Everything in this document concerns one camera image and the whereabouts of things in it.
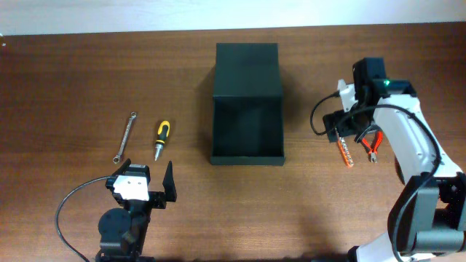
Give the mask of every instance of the wooden table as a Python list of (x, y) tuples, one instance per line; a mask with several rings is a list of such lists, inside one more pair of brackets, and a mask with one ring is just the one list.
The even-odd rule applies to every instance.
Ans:
[[(233, 31), (6, 37), (0, 58), (1, 261), (79, 261), (58, 239), (55, 210), (87, 180), (110, 175), (127, 118), (125, 156), (151, 168), (151, 190), (173, 161), (178, 201), (155, 210), (144, 255), (193, 260), (297, 258), (345, 253), (387, 230), (403, 185), (387, 140), (379, 163), (348, 139), (355, 166), (314, 135), (312, 107), (352, 82), (352, 64), (382, 56), (410, 79), (449, 156), (466, 167), (466, 24), (365, 25)], [(210, 165), (213, 66), (218, 42), (277, 42), (285, 92), (284, 167)], [(341, 108), (324, 103), (316, 114)], [(156, 125), (172, 123), (154, 162)], [(117, 207), (103, 182), (73, 196), (60, 224), (87, 257), (100, 216)], [(461, 261), (463, 254), (438, 261)]]

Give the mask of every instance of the white background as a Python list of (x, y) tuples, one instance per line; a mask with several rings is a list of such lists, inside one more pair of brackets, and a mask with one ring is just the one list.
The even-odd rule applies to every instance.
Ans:
[(94, 33), (466, 20), (466, 0), (0, 0), (0, 33)]

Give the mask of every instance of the dark green box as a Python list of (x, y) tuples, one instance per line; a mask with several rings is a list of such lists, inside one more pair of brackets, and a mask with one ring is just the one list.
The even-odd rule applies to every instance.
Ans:
[(277, 44), (217, 44), (214, 165), (283, 165), (283, 89)]

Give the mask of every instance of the red pliers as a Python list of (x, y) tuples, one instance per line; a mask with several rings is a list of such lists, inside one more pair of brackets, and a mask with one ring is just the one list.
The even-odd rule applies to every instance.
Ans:
[(361, 143), (363, 144), (364, 148), (366, 149), (367, 154), (369, 155), (369, 159), (373, 163), (377, 163), (377, 149), (382, 143), (382, 140), (384, 139), (384, 133), (382, 131), (377, 131), (376, 132), (376, 137), (372, 141), (372, 146), (369, 145), (367, 140), (363, 138), (361, 140)]

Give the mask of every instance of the silver wrench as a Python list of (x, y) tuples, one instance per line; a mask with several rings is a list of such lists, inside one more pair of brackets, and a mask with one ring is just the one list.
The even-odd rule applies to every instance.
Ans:
[(125, 150), (126, 141), (128, 140), (128, 135), (130, 134), (131, 124), (133, 124), (134, 119), (136, 119), (136, 112), (131, 112), (130, 119), (128, 120), (128, 125), (126, 126), (125, 135), (123, 135), (122, 144), (119, 147), (118, 154), (114, 157), (114, 163), (118, 164), (122, 159), (123, 151)]

